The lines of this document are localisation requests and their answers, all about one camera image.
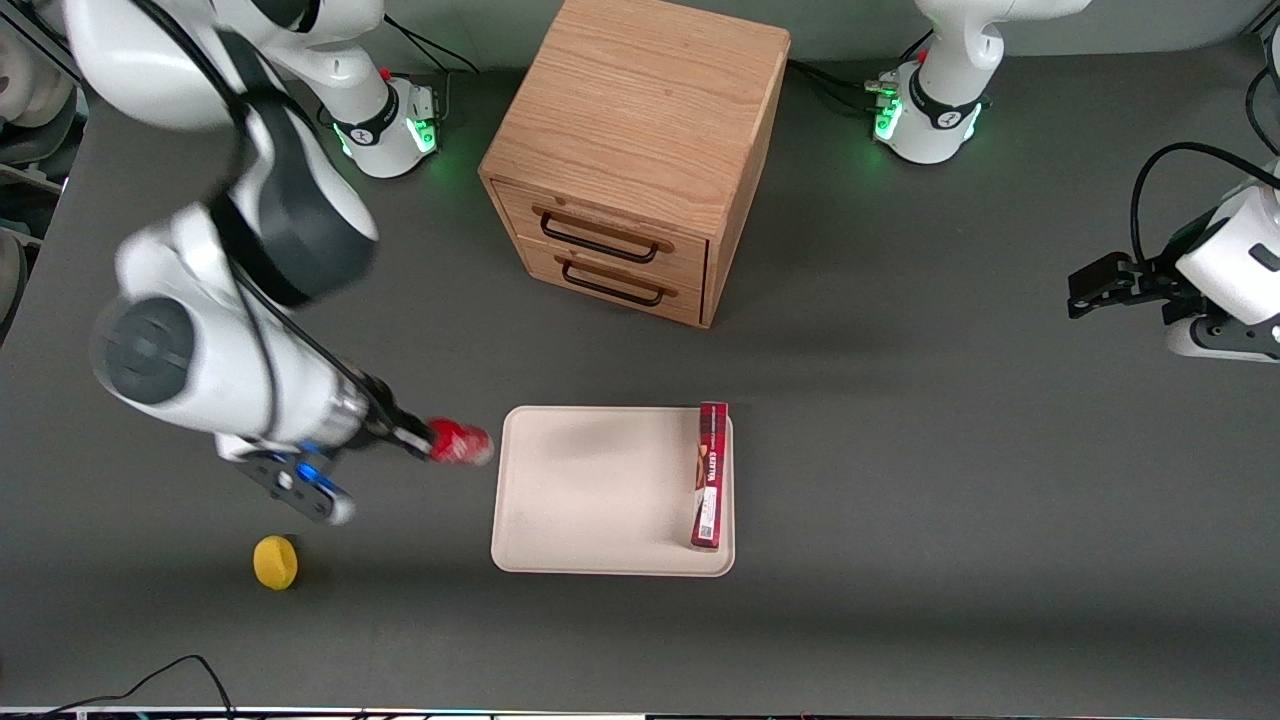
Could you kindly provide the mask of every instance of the white tray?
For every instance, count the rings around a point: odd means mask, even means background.
[[[698,407],[516,407],[490,552],[508,573],[716,578],[733,566],[733,423],[721,546],[696,548]]]

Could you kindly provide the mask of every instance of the dark gray tabletop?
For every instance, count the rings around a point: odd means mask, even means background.
[[[242,705],[1280,717],[1280,369],[1170,355],[1156,306],[1065,313],[1066,275],[1126,246],[1152,150],[1266,159],[1242,111],[1261,63],[1243,40],[1011,59],[936,168],[788,76],[710,332],[525,275],[475,174],[515,74],[458,76],[412,176],[339,163],[381,256],[305,327],[407,407],[495,432],[525,404],[730,401],[716,580],[504,574],[497,469],[392,450],[342,465],[355,523],[311,525],[111,398],[87,346],[115,246],[229,143],[99,105],[0,351],[0,703],[201,652]],[[1152,247],[1236,179],[1170,159]],[[270,533],[305,542],[296,591],[253,580]],[[137,700],[215,696],[189,670]]]

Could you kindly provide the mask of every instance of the wood grain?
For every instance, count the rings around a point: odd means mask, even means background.
[[[660,0],[564,0],[480,164],[530,273],[564,286],[559,258],[622,283],[614,290],[667,287],[646,311],[709,327],[790,44],[785,29]],[[657,258],[637,264],[550,238],[543,213],[552,229],[617,250],[657,243]]]
[[[657,0],[566,0],[484,172],[710,240],[788,45]]]

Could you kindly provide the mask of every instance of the drawer handle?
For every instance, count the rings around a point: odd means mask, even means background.
[[[553,231],[552,228],[547,227],[547,223],[549,223],[549,222],[552,222],[552,214],[550,213],[543,213],[543,222],[540,223],[540,225],[543,228],[543,234],[545,234],[547,237],[553,238],[553,240],[559,240],[559,241],[567,242],[570,245],[576,245],[579,247],[585,247],[588,250],[594,250],[596,252],[603,252],[603,254],[609,255],[612,258],[617,258],[620,260],[626,260],[628,263],[636,263],[636,264],[640,264],[640,265],[643,265],[645,263],[653,263],[653,259],[658,256],[658,243],[657,242],[649,246],[649,252],[645,252],[644,255],[636,255],[635,252],[627,252],[626,250],[617,250],[614,247],[609,247],[608,245],[600,245],[599,242],[591,242],[590,240],[586,240],[584,237],[577,237],[577,236],[573,236],[573,234],[568,234],[567,232]]]
[[[568,284],[576,284],[577,287],[585,287],[586,290],[590,290],[590,291],[594,291],[594,292],[603,292],[604,295],[608,295],[609,297],[617,297],[618,300],[626,300],[627,302],[635,302],[636,305],[640,305],[641,307],[657,307],[658,304],[662,302],[662,296],[663,296],[663,290],[662,288],[658,288],[658,295],[654,296],[654,297],[640,297],[637,295],[631,295],[628,292],[622,292],[621,290],[613,290],[612,287],[605,287],[603,284],[594,283],[591,281],[584,281],[582,278],[575,278],[573,275],[568,274],[568,272],[573,268],[573,263],[571,263],[568,260],[561,260],[561,261],[564,263],[564,266],[561,268],[561,275],[564,278],[564,282],[567,282]]]

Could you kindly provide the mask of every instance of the black cable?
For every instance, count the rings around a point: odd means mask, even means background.
[[[1258,140],[1267,146],[1267,150],[1270,150],[1272,155],[1280,155],[1280,149],[1276,147],[1275,142],[1271,142],[1266,131],[1262,129],[1262,124],[1258,123],[1257,110],[1253,108],[1253,100],[1257,96],[1258,86],[1261,86],[1262,79],[1267,77],[1267,68],[1262,68],[1258,74],[1249,81],[1249,88],[1244,91],[1244,115],[1249,118],[1249,126],[1253,127],[1253,132],[1258,135]]]
[[[256,284],[253,284],[253,281],[250,279],[250,277],[244,273],[244,268],[239,266],[238,264],[233,264],[232,265],[232,272],[233,272],[236,279],[238,281],[238,284],[243,286],[246,290],[248,290],[250,293],[255,299],[257,299],[259,302],[261,302],[264,306],[266,306],[266,310],[269,313],[271,313],[271,315],[274,315],[275,319],[280,322],[280,324],[283,324],[298,340],[301,340],[302,342],[305,342],[307,345],[307,347],[310,347],[311,350],[314,350],[316,352],[316,355],[319,355],[326,363],[329,363],[330,365],[333,365],[333,368],[335,370],[338,370],[338,373],[342,374],[342,377],[347,378],[347,380],[349,380],[351,384],[356,386],[356,389],[361,395],[364,395],[365,398],[369,401],[370,410],[372,410],[374,414],[378,415],[378,419],[384,425],[387,425],[388,433],[390,433],[390,430],[401,427],[401,424],[398,421],[396,421],[390,416],[390,413],[388,413],[387,409],[383,407],[383,404],[365,386],[365,378],[360,377],[355,370],[352,370],[351,368],[348,368],[346,363],[343,363],[342,360],[339,360],[333,352],[329,352],[329,350],[325,346],[320,345],[314,337],[311,337],[310,334],[307,334],[306,331],[303,331],[301,327],[298,327],[297,323],[293,322],[293,318],[289,318],[289,315],[284,313],[284,310],[280,310],[279,307],[276,307],[275,304],[271,302],[271,300],[268,299],[266,295],[264,295],[262,291]],[[388,434],[383,439],[385,439],[388,442],[392,442],[394,445],[398,445],[398,446],[401,446],[401,447],[403,447],[406,450],[410,450],[408,445],[406,445],[402,441],[397,439],[392,434]]]
[[[806,63],[801,63],[799,60],[787,60],[787,67],[791,68],[791,69],[794,69],[794,70],[796,70],[797,73],[800,73],[801,76],[804,76],[806,79],[809,79],[813,83],[814,88],[817,88],[819,92],[822,92],[823,95],[826,95],[831,100],[836,101],[837,104],[840,104],[844,108],[847,108],[850,110],[855,110],[856,111],[856,113],[838,113],[838,114],[852,118],[852,117],[861,115],[863,113],[867,111],[868,105],[865,105],[865,104],[859,105],[858,102],[854,102],[852,100],[849,100],[847,97],[840,95],[833,88],[827,87],[826,85],[823,85],[823,81],[826,78],[835,78],[835,76],[832,76],[831,73],[826,73],[823,70],[819,70],[818,68],[814,68],[813,65],[809,65]],[[851,83],[849,81],[840,81],[838,85],[842,86],[842,87],[855,87],[854,83]]]
[[[823,69],[819,69],[819,68],[815,68],[815,67],[810,65],[809,63],[801,63],[800,60],[787,60],[787,67],[792,68],[795,70],[799,70],[803,74],[810,76],[812,78],[824,79],[824,81],[829,82],[831,85],[836,85],[836,86],[840,86],[840,87],[849,87],[849,88],[859,90],[859,91],[863,88],[863,83],[860,83],[860,82],[854,82],[854,81],[850,81],[850,79],[838,78],[838,77],[828,73],[827,70],[823,70]]]
[[[55,45],[58,45],[59,47],[63,49],[64,53],[67,53],[68,55],[72,54],[72,51],[65,45],[63,45],[61,42],[59,42],[56,40],[56,37],[55,37],[56,33],[51,33],[47,29],[45,29],[49,26],[45,24],[45,22],[40,18],[40,15],[36,15],[35,13],[28,14],[27,10],[23,9],[23,8],[20,8],[20,6],[18,8],[18,12],[22,13],[24,18],[27,18],[28,20],[31,20],[31,23],[35,24],[41,32],[44,32],[45,35],[47,35],[50,37],[50,40],[54,41]],[[12,27],[13,29],[18,31],[23,37],[26,37],[27,41],[29,41],[33,47],[36,47],[37,50],[40,50],[41,55],[44,55],[45,58],[49,58],[49,61],[51,61],[52,64],[58,65],[59,69],[61,69],[68,76],[76,78],[76,83],[77,85],[83,85],[83,81],[81,79],[79,74],[76,73],[76,72],[73,72],[69,67],[67,67],[67,63],[63,63],[61,60],[59,60],[56,55],[54,55],[52,53],[50,53],[49,50],[46,50],[40,44],[40,40],[32,37],[31,33],[27,32],[26,29],[23,29],[20,26],[18,26],[18,23],[9,23],[9,27]]]
[[[182,662],[184,662],[187,660],[195,660],[196,662],[200,662],[200,665],[205,669],[205,673],[209,674],[209,678],[214,682],[214,685],[218,688],[218,697],[219,697],[219,700],[221,700],[223,708],[227,711],[227,720],[234,720],[236,711],[233,710],[230,696],[227,694],[227,688],[223,687],[221,679],[218,676],[218,673],[214,673],[214,669],[212,669],[212,666],[209,665],[209,661],[205,660],[204,657],[201,657],[200,655],[183,655],[178,660],[174,660],[173,662],[165,665],[164,667],[156,670],[155,673],[151,673],[146,678],[142,678],[132,688],[129,688],[128,691],[125,691],[122,694],[104,694],[104,696],[97,696],[97,697],[88,697],[88,698],[84,698],[84,700],[81,700],[81,701],[77,701],[77,702],[70,702],[70,703],[63,705],[60,707],[55,707],[54,710],[50,710],[49,712],[42,714],[40,716],[40,720],[49,720],[50,717],[54,717],[54,716],[56,716],[56,715],[59,715],[61,712],[67,712],[68,710],[73,710],[76,707],[83,707],[86,705],[100,705],[100,703],[104,703],[104,702],[113,702],[113,701],[118,701],[118,700],[124,700],[124,698],[132,696],[133,693],[138,692],[142,688],[142,685],[150,683],[157,675],[163,675],[164,673],[166,673],[170,669],[173,669],[175,665],[179,665],[179,664],[182,664]]]
[[[416,38],[421,40],[422,42],[430,45],[431,47],[435,47],[440,53],[444,53],[445,55],[452,55],[453,58],[456,58],[457,60],[460,60],[461,63],[463,63],[466,67],[471,68],[472,73],[480,74],[480,68],[477,68],[475,65],[475,63],[472,63],[471,60],[467,60],[462,55],[458,55],[453,50],[449,50],[448,47],[440,45],[439,42],[435,42],[435,41],[433,41],[433,40],[430,40],[428,37],[422,37],[421,35],[419,35],[419,33],[408,29],[407,27],[404,27],[404,26],[399,24],[398,22],[396,22],[396,19],[392,18],[390,15],[388,15],[388,14],[383,14],[383,19],[387,20],[387,24],[389,24],[393,28],[401,31],[401,33],[403,33],[404,36],[407,36],[407,37],[416,37]]]
[[[448,67],[445,67],[445,64],[442,63],[439,58],[436,58],[435,55],[433,55],[430,50],[428,50],[426,47],[422,47],[422,45],[420,45],[417,40],[413,40],[412,35],[404,32],[403,29],[401,31],[401,35],[403,35],[404,40],[410,41],[413,45],[413,47],[417,47],[419,53],[421,53],[421,54],[426,55],[428,58],[430,58],[430,60],[433,63],[435,63],[435,67],[440,68],[442,73],[444,73],[445,76],[448,76],[449,73],[453,72]]]
[[[911,53],[915,53],[915,50],[919,46],[924,45],[924,41],[928,40],[932,35],[933,35],[933,28],[929,28],[929,32],[922,35],[920,38],[916,40],[915,42],[913,42],[910,47],[908,47],[906,50],[902,50],[902,54],[899,55],[897,59],[899,60],[905,60],[905,59],[910,58]]]
[[[214,90],[221,97],[223,104],[227,105],[227,111],[230,113],[232,120],[237,127],[237,141],[236,141],[236,156],[237,167],[242,167],[244,163],[244,156],[247,155],[247,145],[244,142],[246,136],[246,113],[247,102],[241,94],[227,82],[218,68],[214,67],[212,61],[207,55],[196,45],[195,40],[187,35],[178,20],[173,18],[168,12],[155,4],[154,0],[132,0],[133,5],[143,12],[155,24],[160,26],[160,29],[173,40],[178,47],[183,51],[187,58],[195,63],[196,68],[201,70]],[[221,238],[219,237],[219,246],[221,246]],[[227,254],[227,249],[221,247],[223,259],[227,261],[227,270],[232,273],[232,278],[236,278],[234,263],[230,255]],[[257,314],[248,305],[248,299],[244,297],[244,290],[241,287],[242,283],[234,282],[236,295],[239,297],[241,309],[248,316],[250,332],[253,334],[253,341],[257,345],[259,355],[262,357],[262,364],[266,368],[266,380],[269,387],[269,400],[266,407],[266,424],[259,433],[260,438],[264,441],[270,441],[275,434],[276,425],[279,424],[280,416],[280,378],[276,373],[275,360],[271,357],[271,351],[266,346],[266,333],[262,332],[262,325],[257,319]]]
[[[237,126],[238,129],[238,132],[236,133],[237,158],[238,158],[237,161],[242,163],[243,156],[246,155],[247,151],[247,143],[244,141],[247,133],[244,131],[244,124],[246,124],[246,114],[248,111],[248,106],[246,105],[243,96],[238,95],[236,90],[232,88],[230,83],[227,82],[227,78],[218,72],[218,68],[214,67],[212,61],[210,61],[209,58],[204,54],[204,51],[201,51],[200,47],[195,44],[195,40],[192,40],[191,36],[187,35],[187,32],[182,28],[182,26],[179,26],[178,22],[174,20],[172,15],[169,15],[169,13],[164,12],[160,6],[157,6],[155,4],[155,0],[132,0],[132,3],[140,10],[142,10],[148,18],[151,18],[152,22],[160,26],[160,28],[179,46],[179,49],[182,49],[182,51],[191,59],[191,61],[196,64],[196,68],[200,69],[201,73],[206,77],[206,79],[209,79],[209,82],[214,86],[214,90],[218,92],[223,102],[227,105],[227,109],[230,113],[232,119]],[[365,386],[364,378],[361,378],[353,370],[351,370],[342,360],[335,357],[324,346],[316,342],[315,338],[308,336],[301,327],[298,327],[298,324],[294,323],[293,319],[289,318],[283,310],[276,307],[275,304],[271,302],[271,300],[268,299],[262,293],[262,291],[253,283],[253,281],[247,275],[244,269],[238,263],[234,263],[230,259],[230,255],[225,251],[225,246],[223,246],[223,255],[227,258],[227,264],[228,268],[230,269],[233,279],[236,281],[237,288],[248,290],[250,293],[253,295],[253,297],[260,304],[262,304],[268,309],[268,311],[271,313],[271,315],[274,315],[275,319],[279,320],[289,332],[292,332],[298,340],[301,340],[311,350],[314,350],[317,355],[320,355],[320,357],[323,357],[326,363],[329,363],[329,365],[332,365],[334,370],[337,370],[340,375],[347,378],[347,380],[349,380],[356,387],[356,391],[365,396],[366,401],[369,402],[370,410],[372,410],[374,414],[378,415],[378,419],[387,425],[388,432],[399,427],[399,423],[397,423],[392,418],[390,413],[388,413],[388,410],[383,406],[383,404],[378,400],[378,397],[372,393],[372,391],[370,391]],[[244,306],[244,311],[250,316],[251,328],[255,328],[255,340],[257,341],[259,350],[261,350],[261,352],[264,354],[268,369],[270,370],[271,368],[274,368],[274,365],[270,361],[270,351],[266,347],[265,338],[260,334],[261,328],[257,327],[257,319],[253,311],[247,305]],[[273,372],[271,387],[276,388],[278,387],[276,383],[278,379],[274,377]],[[274,392],[271,397],[271,404],[273,405],[278,404],[278,397],[275,396]],[[388,436],[385,439],[396,445],[399,445],[406,450],[410,448],[408,445],[406,445],[399,439],[396,439],[394,436]]]
[[[1142,199],[1142,188],[1147,184],[1147,176],[1151,174],[1151,169],[1156,167],[1156,163],[1158,163],[1161,158],[1178,150],[1190,150],[1193,152],[1201,152],[1211,158],[1217,158],[1233,168],[1248,174],[1253,179],[1257,179],[1268,187],[1280,190],[1280,178],[1254,165],[1253,163],[1249,163],[1239,155],[1222,150],[1221,147],[1213,147],[1212,145],[1204,145],[1203,142],[1174,142],[1156,150],[1142,165],[1142,169],[1138,170],[1138,178],[1133,183],[1133,197],[1129,200],[1129,241],[1133,243],[1133,258],[1138,265],[1148,273],[1152,272],[1152,265],[1151,261],[1147,260],[1146,254],[1142,251],[1142,238],[1138,233],[1138,201]]]

